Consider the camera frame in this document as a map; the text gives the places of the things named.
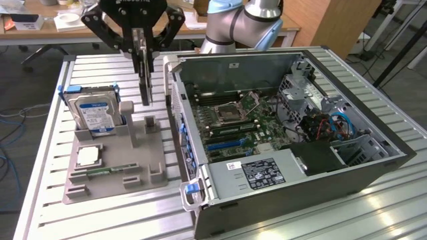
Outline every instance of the aluminum extrusion table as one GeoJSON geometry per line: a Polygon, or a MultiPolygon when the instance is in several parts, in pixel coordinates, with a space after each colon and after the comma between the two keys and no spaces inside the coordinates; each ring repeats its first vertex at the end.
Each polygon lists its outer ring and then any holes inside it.
{"type": "MultiPolygon", "coordinates": [[[[426,130],[330,50],[321,47],[294,49],[311,51],[418,155],[362,192],[227,232],[213,239],[426,239],[426,130]]],[[[181,171],[166,110],[162,59],[161,56],[154,63],[151,106],[142,105],[133,62],[119,54],[82,55],[74,58],[67,56],[58,84],[105,86],[117,81],[122,100],[133,100],[137,103],[134,120],[157,115],[162,125],[169,186],[71,205],[62,203],[75,121],[65,103],[55,95],[15,240],[193,239],[193,218],[182,208],[179,193],[181,171]]],[[[319,85],[333,95],[333,86],[322,79],[321,74],[317,76],[319,85]]]]}

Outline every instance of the wooden desk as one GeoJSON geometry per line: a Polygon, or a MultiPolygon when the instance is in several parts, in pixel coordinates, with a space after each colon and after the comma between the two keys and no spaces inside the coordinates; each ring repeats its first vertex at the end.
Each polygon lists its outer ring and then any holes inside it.
{"type": "MultiPolygon", "coordinates": [[[[179,5],[185,11],[193,11],[193,5],[185,3],[183,0],[169,0],[169,3],[179,5]]],[[[58,10],[66,10],[67,6],[54,5],[45,6],[39,0],[27,0],[26,7],[34,14],[41,14],[45,17],[55,17],[58,15],[58,10]]],[[[297,32],[301,30],[301,26],[289,18],[289,16],[282,16],[283,27],[279,36],[285,36],[282,46],[290,47],[295,38],[297,32]]],[[[109,25],[117,32],[121,32],[121,27],[109,18],[109,25]]],[[[158,24],[154,27],[154,33],[162,32],[169,18],[163,14],[158,24]]],[[[205,39],[206,30],[189,29],[186,24],[182,26],[175,39],[205,39]]],[[[82,29],[75,31],[58,32],[54,20],[47,20],[45,22],[42,30],[26,30],[18,31],[15,28],[0,33],[0,46],[7,45],[43,45],[43,44],[73,44],[73,43],[98,43],[102,40],[91,32],[90,29],[82,29]]]]}

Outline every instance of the motherboard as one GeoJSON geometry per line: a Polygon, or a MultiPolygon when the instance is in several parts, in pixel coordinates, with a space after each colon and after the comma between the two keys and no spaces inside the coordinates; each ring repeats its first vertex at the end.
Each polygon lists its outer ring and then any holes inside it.
{"type": "Polygon", "coordinates": [[[278,101],[258,90],[195,95],[193,114],[211,163],[278,151],[293,143],[277,116],[278,101]]]}

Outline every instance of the wooden cabinet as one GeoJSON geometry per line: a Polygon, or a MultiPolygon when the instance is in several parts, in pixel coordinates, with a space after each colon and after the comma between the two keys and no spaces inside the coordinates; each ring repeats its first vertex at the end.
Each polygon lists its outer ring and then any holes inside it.
{"type": "Polygon", "coordinates": [[[293,46],[327,46],[345,59],[381,2],[286,0],[285,14],[301,25],[293,46]]]}

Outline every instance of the floor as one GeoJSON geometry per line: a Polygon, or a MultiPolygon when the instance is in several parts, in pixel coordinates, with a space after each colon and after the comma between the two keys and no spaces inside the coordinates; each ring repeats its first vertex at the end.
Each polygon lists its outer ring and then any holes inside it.
{"type": "MultiPolygon", "coordinates": [[[[373,19],[366,28],[366,32],[373,35],[382,23],[382,16],[380,19],[373,19]]],[[[397,29],[398,24],[392,23],[384,38],[389,31],[397,29]]],[[[385,59],[380,59],[372,68],[372,75],[374,78],[382,74],[389,63],[394,59],[400,50],[414,35],[412,30],[408,30],[394,46],[393,50],[384,53],[385,59]]],[[[402,63],[397,66],[392,75],[400,68],[413,59],[417,53],[426,47],[427,38],[422,38],[405,57],[402,63]]],[[[93,49],[91,44],[71,44],[65,45],[65,49],[73,55],[90,54],[110,54],[115,53],[106,45],[101,45],[101,49],[93,49]]],[[[182,41],[182,48],[189,49],[190,43],[182,41]]],[[[39,46],[29,46],[30,52],[35,51],[39,46]]],[[[171,47],[171,50],[179,49],[179,43],[171,47]]],[[[51,50],[34,63],[34,73],[25,73],[22,71],[21,61],[30,55],[30,52],[21,52],[17,46],[9,47],[7,52],[0,55],[0,110],[9,108],[25,108],[38,104],[50,103],[55,94],[55,86],[62,67],[63,55],[57,50],[51,50]]],[[[358,61],[358,58],[350,56],[352,61],[358,61]]],[[[364,62],[365,66],[370,67],[374,60],[364,62]]],[[[352,64],[354,69],[364,74],[366,69],[362,63],[352,64]]],[[[414,118],[414,120],[426,128],[427,127],[427,105],[421,104],[427,102],[427,57],[421,61],[416,70],[405,68],[396,79],[384,88],[390,95],[394,103],[404,109],[404,111],[414,118]]],[[[39,115],[47,113],[49,108],[38,108],[33,110],[29,115],[39,115]]],[[[2,112],[2,114],[14,113],[14,111],[2,112]]],[[[0,118],[0,120],[21,122],[21,117],[0,118]]],[[[47,117],[27,118],[26,132],[23,137],[11,146],[5,148],[9,157],[14,160],[22,183],[21,195],[18,195],[17,180],[10,171],[7,177],[0,182],[0,240],[10,240],[14,237],[17,222],[19,219],[19,209],[25,200],[25,193],[27,190],[34,163],[38,155],[41,139],[43,135],[47,117]]],[[[17,125],[0,123],[0,136],[5,136],[17,127],[17,125]]]]}

